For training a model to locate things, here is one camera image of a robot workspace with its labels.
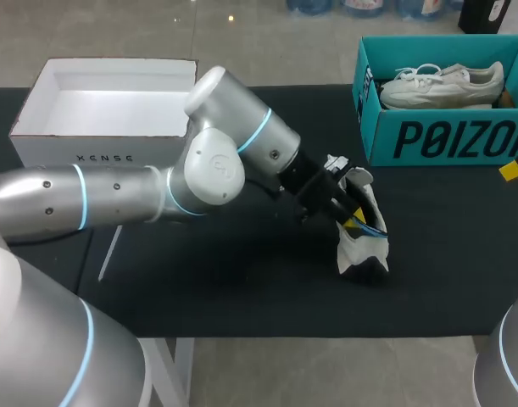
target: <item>shoe lace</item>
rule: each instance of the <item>shoe lace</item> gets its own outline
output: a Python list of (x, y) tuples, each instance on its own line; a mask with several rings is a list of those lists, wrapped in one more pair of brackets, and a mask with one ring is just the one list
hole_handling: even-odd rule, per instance
[[(437, 72), (435, 74), (420, 74), (419, 70), (422, 68), (433, 68)], [(423, 64), (419, 68), (400, 68), (396, 71), (398, 74), (394, 78), (395, 81), (397, 79), (414, 81), (415, 87), (424, 86), (425, 84), (431, 85), (434, 81), (443, 82), (441, 68), (434, 64)]]

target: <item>white box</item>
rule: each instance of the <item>white box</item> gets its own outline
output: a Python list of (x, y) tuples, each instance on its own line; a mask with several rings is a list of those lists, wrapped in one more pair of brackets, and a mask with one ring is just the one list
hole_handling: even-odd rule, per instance
[(197, 71), (182, 59), (49, 59), (10, 139), (25, 166), (173, 165)]

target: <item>teal shoe box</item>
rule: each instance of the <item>teal shoe box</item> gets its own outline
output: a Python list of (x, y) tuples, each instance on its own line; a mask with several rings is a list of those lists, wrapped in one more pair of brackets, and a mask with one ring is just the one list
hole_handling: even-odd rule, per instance
[[(516, 109), (384, 110), (376, 81), (403, 67), (500, 61)], [(353, 99), (374, 166), (500, 165), (518, 154), (518, 36), (370, 36), (360, 40)]]

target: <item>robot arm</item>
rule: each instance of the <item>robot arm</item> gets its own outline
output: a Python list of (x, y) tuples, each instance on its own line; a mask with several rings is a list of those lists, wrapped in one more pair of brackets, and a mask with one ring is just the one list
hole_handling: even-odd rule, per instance
[(132, 221), (205, 215), (242, 190), (242, 159), (277, 178), (309, 215), (325, 211), (343, 224), (373, 208), (358, 188), (338, 182), (344, 168), (326, 170), (300, 151), (300, 137), (221, 67), (193, 88), (185, 107), (193, 134), (180, 160), (155, 167), (34, 167), (0, 174), (0, 234), (4, 238), (72, 231)]

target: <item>gray tile floor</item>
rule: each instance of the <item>gray tile floor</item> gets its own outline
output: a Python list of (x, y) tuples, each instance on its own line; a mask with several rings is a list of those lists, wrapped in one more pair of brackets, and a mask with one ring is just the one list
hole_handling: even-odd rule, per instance
[(469, 337), (198, 339), (192, 407), (471, 407)]
[[(73, 56), (199, 59), (200, 75), (221, 64), (250, 86), (349, 83), (359, 37), (456, 33), (457, 19), (310, 19), (283, 0), (0, 0), (0, 86)], [(502, 32), (518, 33), (518, 1)], [(199, 339), (192, 407), (466, 407), (475, 356), (469, 337)]]

